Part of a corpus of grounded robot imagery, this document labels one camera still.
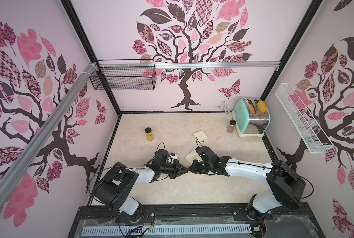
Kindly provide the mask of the cream drawer jewelry box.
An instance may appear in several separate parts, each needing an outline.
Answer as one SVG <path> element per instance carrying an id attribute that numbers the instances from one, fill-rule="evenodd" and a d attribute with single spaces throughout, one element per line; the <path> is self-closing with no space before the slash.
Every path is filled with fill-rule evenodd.
<path id="1" fill-rule="evenodd" d="M 205 143 L 208 139 L 208 136 L 204 131 L 195 132 L 194 136 L 200 143 Z"/>

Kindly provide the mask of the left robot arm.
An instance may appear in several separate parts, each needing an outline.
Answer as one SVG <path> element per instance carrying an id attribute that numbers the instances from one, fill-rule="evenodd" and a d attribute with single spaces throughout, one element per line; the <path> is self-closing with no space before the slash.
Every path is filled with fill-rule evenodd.
<path id="1" fill-rule="evenodd" d="M 177 155 L 159 149 L 141 168 L 130 168 L 117 162 L 97 182 L 90 194 L 112 211 L 120 211 L 137 219 L 142 205 L 129 195 L 135 184 L 155 182 L 161 174 L 175 179 L 186 173 L 188 168 L 178 161 Z"/>

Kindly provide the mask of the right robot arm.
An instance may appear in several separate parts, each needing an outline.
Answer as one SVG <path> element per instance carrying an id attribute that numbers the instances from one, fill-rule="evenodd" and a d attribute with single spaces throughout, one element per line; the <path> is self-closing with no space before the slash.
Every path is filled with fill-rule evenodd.
<path id="1" fill-rule="evenodd" d="M 270 164 L 241 161 L 230 156 L 219 157 L 207 146 L 197 147 L 189 171 L 195 174 L 242 177 L 262 182 L 269 188 L 254 194 L 246 207 L 247 216 L 257 219 L 271 209 L 299 209 L 306 182 L 284 161 Z"/>

